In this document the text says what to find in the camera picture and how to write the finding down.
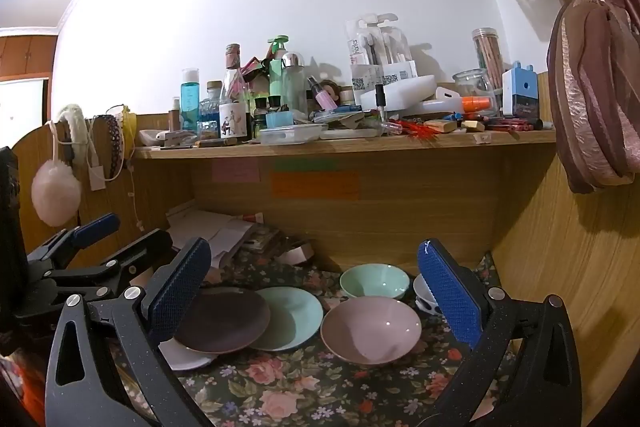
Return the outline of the white plate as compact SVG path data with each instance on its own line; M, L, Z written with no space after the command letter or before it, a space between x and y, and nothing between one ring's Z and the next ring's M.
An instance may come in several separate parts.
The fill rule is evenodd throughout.
M209 365L216 359L216 355L209 355L184 347L175 339L160 343L160 352L174 372L187 372Z

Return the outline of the dark purple plate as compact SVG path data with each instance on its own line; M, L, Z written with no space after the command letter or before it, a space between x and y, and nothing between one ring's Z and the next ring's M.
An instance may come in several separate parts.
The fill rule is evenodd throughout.
M266 331L270 315L256 291L208 288L194 298L174 338L193 351L225 355L254 343Z

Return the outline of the white black-dotted bowl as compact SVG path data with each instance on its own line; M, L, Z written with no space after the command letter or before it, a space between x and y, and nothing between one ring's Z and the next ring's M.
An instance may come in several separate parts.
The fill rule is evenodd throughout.
M416 295L414 301L419 310L434 317L442 316L442 310L421 274L413 281L413 291Z

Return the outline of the mint green plate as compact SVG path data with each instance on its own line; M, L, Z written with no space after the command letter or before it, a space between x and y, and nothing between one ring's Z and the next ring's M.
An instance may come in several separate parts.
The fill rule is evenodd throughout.
M267 303L270 321L265 332L250 345L253 349L278 352L296 348L311 338L322 323L319 299L309 291L290 286L259 289Z

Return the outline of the pink bowl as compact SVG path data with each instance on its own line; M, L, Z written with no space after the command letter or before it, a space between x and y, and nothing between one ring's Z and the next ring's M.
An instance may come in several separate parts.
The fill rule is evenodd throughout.
M343 361L375 366L408 355L421 338L422 324L416 311L398 300L358 297L328 312L320 335Z

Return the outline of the mint green bowl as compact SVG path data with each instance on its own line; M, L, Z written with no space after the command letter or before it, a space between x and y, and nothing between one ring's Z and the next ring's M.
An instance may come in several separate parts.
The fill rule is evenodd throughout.
M404 271L385 263L367 263L346 270L340 277L343 293L349 298L387 297L401 299L410 285Z

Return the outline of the pink fluffy earmuff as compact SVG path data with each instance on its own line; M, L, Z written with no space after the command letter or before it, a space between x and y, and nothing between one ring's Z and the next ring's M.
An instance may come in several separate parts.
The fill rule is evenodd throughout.
M32 205L39 219L55 228L70 221L79 209L81 183L63 161L49 159L32 180Z

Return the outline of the stack of white papers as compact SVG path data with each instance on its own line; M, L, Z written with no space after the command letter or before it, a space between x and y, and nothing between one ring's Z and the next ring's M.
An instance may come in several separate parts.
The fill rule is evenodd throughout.
M199 237L208 243L212 267L224 268L257 229L255 222L193 207L167 216L172 243L181 249Z

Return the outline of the white illustrated mug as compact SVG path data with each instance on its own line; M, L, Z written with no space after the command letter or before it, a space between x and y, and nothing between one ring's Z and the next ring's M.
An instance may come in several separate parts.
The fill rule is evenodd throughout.
M219 127L221 139L246 139L248 131L245 104L243 102L220 104Z

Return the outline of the blue liquid bottle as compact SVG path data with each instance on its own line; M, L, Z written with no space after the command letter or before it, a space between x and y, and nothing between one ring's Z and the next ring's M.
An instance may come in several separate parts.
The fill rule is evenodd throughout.
M182 72L180 86L180 116L182 129L198 131L198 110L200 109L200 72L197 68Z

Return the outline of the orange sticky note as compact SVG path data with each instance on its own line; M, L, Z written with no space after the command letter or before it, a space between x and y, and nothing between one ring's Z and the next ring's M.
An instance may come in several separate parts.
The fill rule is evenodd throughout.
M353 171L274 172L271 195L282 199L355 200L360 195L359 174Z

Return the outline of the white plastic tray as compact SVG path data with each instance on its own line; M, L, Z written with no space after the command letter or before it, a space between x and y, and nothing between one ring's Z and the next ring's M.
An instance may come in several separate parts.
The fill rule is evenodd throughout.
M259 141L262 145L300 145L320 139L323 124L293 124L293 126L262 129Z

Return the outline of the blue white pencil sharpener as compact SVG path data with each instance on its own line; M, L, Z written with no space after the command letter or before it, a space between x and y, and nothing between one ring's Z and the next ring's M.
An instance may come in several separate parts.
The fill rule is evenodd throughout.
M538 76L532 65L515 62L502 75L502 113L524 119L539 117Z

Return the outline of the jar of pencils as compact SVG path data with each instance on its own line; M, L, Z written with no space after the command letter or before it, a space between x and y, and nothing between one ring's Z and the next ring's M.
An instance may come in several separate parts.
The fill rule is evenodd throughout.
M472 39L480 68L486 70L491 86L501 89L503 60L498 32L490 27L476 28L472 31Z

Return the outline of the clear toothbrush package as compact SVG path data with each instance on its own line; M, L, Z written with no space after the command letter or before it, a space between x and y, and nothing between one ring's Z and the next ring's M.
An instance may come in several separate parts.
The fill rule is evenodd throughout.
M350 78L355 102L377 84L394 83L418 75L408 39L396 26L395 13L370 13L345 24Z

